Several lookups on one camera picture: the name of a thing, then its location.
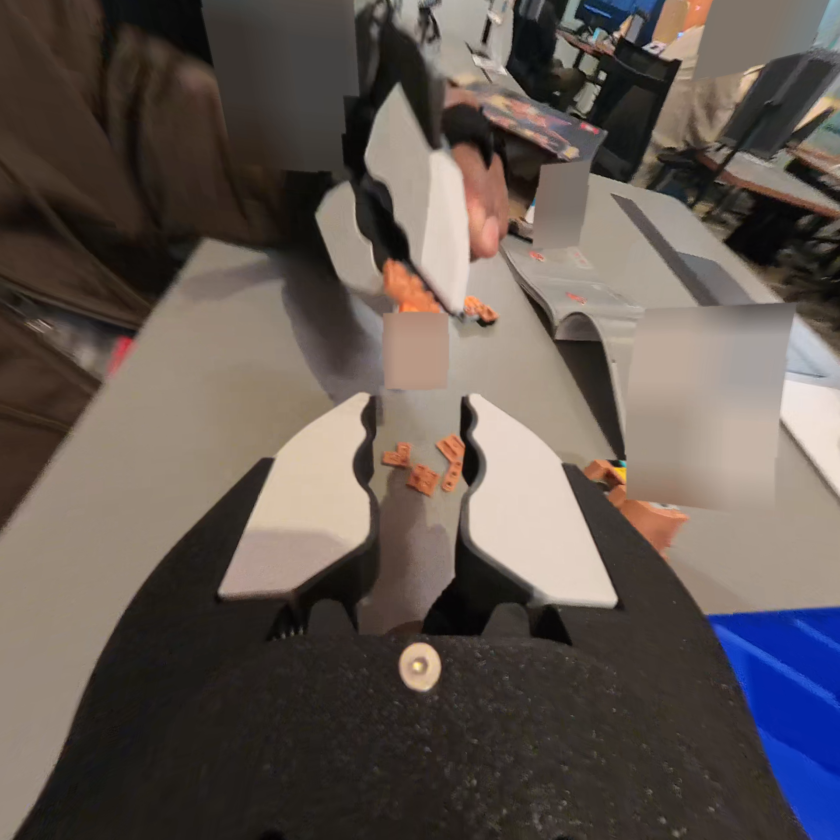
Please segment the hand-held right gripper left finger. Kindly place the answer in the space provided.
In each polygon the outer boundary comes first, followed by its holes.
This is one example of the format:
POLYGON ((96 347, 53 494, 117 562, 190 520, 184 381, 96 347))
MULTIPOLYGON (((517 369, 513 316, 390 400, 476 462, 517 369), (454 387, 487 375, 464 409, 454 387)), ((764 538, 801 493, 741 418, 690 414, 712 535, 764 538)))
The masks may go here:
POLYGON ((217 589, 226 602, 320 600, 353 612, 380 565, 374 472, 376 397, 358 392, 276 453, 217 589))

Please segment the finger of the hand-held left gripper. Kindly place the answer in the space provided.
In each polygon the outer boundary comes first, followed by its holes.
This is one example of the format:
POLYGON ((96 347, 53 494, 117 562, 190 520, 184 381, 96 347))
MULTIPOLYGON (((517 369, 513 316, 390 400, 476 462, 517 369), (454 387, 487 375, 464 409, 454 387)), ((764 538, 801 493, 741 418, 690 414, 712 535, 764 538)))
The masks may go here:
POLYGON ((391 198, 418 273, 449 314, 461 315, 470 265, 463 176, 449 152, 427 142, 400 84, 375 114, 364 164, 391 198))
POLYGON ((316 211, 322 242, 337 278, 353 292, 383 297, 387 242, 373 197, 353 181, 328 190, 316 211))

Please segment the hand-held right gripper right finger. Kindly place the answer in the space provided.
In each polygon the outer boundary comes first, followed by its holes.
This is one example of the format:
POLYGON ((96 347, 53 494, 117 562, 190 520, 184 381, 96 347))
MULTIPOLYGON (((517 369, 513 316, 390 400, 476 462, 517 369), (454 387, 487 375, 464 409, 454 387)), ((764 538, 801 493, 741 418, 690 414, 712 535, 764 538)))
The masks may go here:
POLYGON ((619 598, 564 462, 479 394, 462 401, 456 574, 476 612, 499 602, 612 610, 619 598))

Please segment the wide brown brick plate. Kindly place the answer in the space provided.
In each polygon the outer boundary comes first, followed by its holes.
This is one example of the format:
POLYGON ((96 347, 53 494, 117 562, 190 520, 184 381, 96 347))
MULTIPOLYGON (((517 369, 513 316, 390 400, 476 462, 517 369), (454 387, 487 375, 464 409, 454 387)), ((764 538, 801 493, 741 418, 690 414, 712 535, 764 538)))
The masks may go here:
POLYGON ((396 304, 405 297, 427 291, 422 278, 396 259, 389 258, 385 261, 382 278, 386 296, 396 304))

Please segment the blue plastic bin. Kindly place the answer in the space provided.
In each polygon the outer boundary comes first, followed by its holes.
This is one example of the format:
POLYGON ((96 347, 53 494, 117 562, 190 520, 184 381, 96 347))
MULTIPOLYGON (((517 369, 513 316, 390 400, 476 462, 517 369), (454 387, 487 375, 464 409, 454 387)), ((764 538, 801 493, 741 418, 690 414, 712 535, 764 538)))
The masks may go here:
POLYGON ((839 608, 710 615, 805 832, 839 838, 839 608))

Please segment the grey desk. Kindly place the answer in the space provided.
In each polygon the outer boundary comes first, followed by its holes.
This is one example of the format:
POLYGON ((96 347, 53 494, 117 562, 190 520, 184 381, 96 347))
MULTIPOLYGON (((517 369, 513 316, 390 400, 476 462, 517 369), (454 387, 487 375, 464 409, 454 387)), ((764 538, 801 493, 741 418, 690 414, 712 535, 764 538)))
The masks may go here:
MULTIPOLYGON (((674 198, 592 177, 581 249, 602 280, 649 307, 694 301, 613 195, 678 252, 714 261, 755 301, 775 296, 674 198)), ((563 460, 613 449, 602 370, 559 351, 501 257, 469 293, 497 326, 453 327, 448 388, 383 393, 378 448, 407 440, 424 463, 456 431, 462 395, 516 417, 563 460)), ((2 534, 2 838, 47 781, 82 691, 121 614, 188 529, 259 459, 382 382, 382 317, 308 255, 201 245, 2 534)), ((419 623, 454 576, 459 498, 386 488, 377 466, 381 572, 360 608, 368 633, 419 623)), ((705 613, 838 606, 838 498, 780 437, 777 506, 690 509, 669 557, 705 613)))

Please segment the long office desk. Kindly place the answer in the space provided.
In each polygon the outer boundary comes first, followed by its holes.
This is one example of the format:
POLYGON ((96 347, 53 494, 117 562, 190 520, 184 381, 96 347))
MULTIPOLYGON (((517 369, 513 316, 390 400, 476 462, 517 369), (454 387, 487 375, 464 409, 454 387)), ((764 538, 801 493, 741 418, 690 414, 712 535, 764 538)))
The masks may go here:
POLYGON ((747 192, 780 202, 789 207, 806 211, 830 220, 839 218, 839 205, 832 198, 805 184, 788 172, 775 167, 769 161, 763 161, 750 154, 730 150, 699 150, 695 152, 695 161, 714 172, 714 183, 720 183, 727 191, 704 215, 711 221, 725 207, 736 199, 736 195, 747 192))

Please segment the person's left hand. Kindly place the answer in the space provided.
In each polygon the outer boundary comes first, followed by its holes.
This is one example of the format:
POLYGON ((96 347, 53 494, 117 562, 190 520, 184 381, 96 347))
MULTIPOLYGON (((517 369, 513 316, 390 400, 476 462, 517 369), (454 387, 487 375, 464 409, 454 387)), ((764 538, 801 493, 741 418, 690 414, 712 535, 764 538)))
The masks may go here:
POLYGON ((479 150, 459 143, 451 155, 462 175, 468 215, 470 259, 490 259, 508 233, 508 185, 502 159, 486 164, 479 150))

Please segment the brown yellow brick assembly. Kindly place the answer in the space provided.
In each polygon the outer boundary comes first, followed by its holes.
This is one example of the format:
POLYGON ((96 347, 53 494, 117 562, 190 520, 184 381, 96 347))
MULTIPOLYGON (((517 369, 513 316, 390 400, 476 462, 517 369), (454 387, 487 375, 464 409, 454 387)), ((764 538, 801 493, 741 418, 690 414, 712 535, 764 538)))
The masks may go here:
POLYGON ((690 519, 689 515, 675 506, 631 499, 627 495, 627 468, 617 461, 596 459, 583 472, 660 556, 668 560, 668 551, 690 519))

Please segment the cardboard box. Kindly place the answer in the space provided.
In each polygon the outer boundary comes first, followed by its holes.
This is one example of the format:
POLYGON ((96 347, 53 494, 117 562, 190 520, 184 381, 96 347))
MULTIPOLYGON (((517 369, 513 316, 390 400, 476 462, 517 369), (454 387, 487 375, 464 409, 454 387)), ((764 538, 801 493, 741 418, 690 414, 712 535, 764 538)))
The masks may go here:
POLYGON ((471 83, 465 89, 475 96, 495 129, 531 144, 551 162, 590 161, 607 138, 603 128, 524 93, 488 82, 471 83))

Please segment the grey instruction booklet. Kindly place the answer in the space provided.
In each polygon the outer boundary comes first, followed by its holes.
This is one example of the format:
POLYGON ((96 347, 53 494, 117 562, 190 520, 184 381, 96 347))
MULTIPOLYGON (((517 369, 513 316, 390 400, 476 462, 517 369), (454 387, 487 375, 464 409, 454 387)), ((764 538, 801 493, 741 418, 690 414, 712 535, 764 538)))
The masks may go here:
POLYGON ((625 457, 628 376, 644 309, 607 286, 577 248, 537 250, 515 237, 501 248, 606 440, 625 457))

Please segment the person's brown jacket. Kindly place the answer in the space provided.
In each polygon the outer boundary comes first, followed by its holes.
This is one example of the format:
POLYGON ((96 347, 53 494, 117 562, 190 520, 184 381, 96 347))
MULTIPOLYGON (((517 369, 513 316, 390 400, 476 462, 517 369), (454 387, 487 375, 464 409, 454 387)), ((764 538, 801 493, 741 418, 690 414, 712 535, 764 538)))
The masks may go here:
POLYGON ((211 66, 105 2, 2 2, 6 526, 202 238, 324 247, 327 173, 236 164, 211 66))

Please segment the white tablet stand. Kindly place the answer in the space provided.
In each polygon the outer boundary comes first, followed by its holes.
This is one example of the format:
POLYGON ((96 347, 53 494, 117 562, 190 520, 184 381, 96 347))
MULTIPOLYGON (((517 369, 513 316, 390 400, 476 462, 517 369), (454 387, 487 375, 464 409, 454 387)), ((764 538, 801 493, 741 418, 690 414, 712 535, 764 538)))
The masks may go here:
POLYGON ((827 385, 787 377, 780 420, 839 498, 839 391, 827 385))

